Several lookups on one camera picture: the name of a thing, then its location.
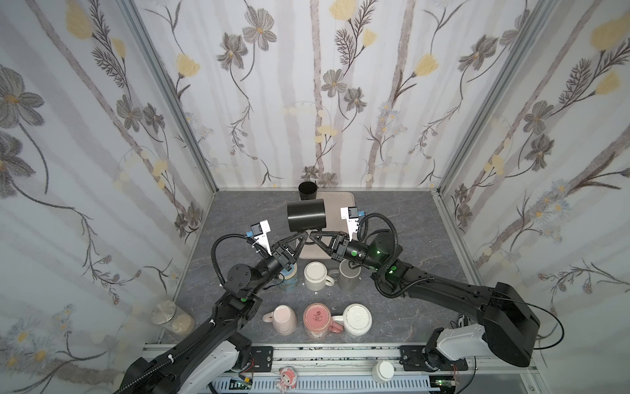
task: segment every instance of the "black cylinder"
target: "black cylinder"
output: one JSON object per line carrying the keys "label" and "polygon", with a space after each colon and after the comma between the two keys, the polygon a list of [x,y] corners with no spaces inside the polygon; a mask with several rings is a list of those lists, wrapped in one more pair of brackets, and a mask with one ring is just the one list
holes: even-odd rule
{"label": "black cylinder", "polygon": [[324,200],[304,200],[287,203],[289,231],[322,230],[326,227]]}
{"label": "black cylinder", "polygon": [[315,182],[302,182],[297,187],[300,192],[300,200],[314,200],[317,198],[317,185]]}

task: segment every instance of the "gray mug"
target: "gray mug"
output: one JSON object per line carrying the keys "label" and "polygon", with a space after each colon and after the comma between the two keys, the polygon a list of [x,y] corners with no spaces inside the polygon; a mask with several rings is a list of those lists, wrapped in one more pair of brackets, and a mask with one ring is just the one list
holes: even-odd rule
{"label": "gray mug", "polygon": [[350,262],[344,259],[339,263],[339,269],[329,270],[328,275],[336,279],[341,290],[353,291],[357,288],[361,267],[350,268]]}

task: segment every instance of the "floral wallpaper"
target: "floral wallpaper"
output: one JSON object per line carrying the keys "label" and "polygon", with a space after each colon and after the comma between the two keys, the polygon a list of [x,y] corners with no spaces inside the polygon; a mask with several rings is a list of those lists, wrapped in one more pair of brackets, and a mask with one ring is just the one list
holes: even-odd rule
{"label": "floral wallpaper", "polygon": [[112,392],[210,202],[115,3],[0,6],[0,381]]}
{"label": "floral wallpaper", "polygon": [[[627,391],[629,93],[627,2],[559,2],[441,190],[484,280],[564,323],[534,354],[553,393]],[[538,315],[551,345],[560,329]]]}
{"label": "floral wallpaper", "polygon": [[536,2],[135,4],[219,187],[435,188]]}

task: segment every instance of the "black mug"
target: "black mug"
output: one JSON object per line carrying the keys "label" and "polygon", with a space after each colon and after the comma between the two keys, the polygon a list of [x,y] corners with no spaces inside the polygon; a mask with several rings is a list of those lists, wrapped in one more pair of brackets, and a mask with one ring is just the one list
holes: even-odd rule
{"label": "black mug", "polygon": [[300,192],[300,200],[314,200],[317,198],[317,185],[315,182],[302,182],[297,187]]}

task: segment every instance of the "gray marble tabletop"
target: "gray marble tabletop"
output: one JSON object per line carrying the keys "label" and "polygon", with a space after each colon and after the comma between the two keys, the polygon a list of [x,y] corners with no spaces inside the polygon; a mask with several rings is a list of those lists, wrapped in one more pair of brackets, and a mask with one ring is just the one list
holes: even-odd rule
{"label": "gray marble tabletop", "polygon": [[[366,213],[379,212],[394,223],[404,251],[400,259],[435,275],[465,282],[466,278],[450,243],[440,215],[429,192],[354,192],[357,207]],[[210,209],[201,232],[192,262],[181,285],[178,306],[203,322],[212,312],[212,306],[223,294],[210,260],[214,240],[228,233],[245,233],[249,225],[269,220],[272,232],[270,243],[290,234],[287,222],[288,201],[298,200],[297,192],[219,192]],[[370,232],[386,225],[378,219],[370,220]],[[230,239],[221,243],[217,259],[222,272],[237,263],[255,265],[258,255],[243,240]],[[299,281],[291,292],[273,287],[259,294],[263,299],[258,314],[241,333],[254,343],[310,343],[301,322],[305,308],[315,302],[328,306],[334,315],[340,315],[346,306],[361,303],[372,313],[372,328],[361,337],[347,333],[330,333],[326,343],[367,342],[426,342],[437,327],[449,327],[457,313],[419,299],[387,299],[381,296],[370,279],[370,272],[361,273],[361,283],[346,293],[338,286],[322,291],[310,291],[303,286],[304,267],[312,260],[300,259]],[[338,262],[320,260],[327,268],[337,268]],[[262,321],[265,313],[280,304],[289,305],[298,316],[297,330],[288,336],[277,334],[270,323]],[[174,344],[181,338],[168,333],[162,343]]]}

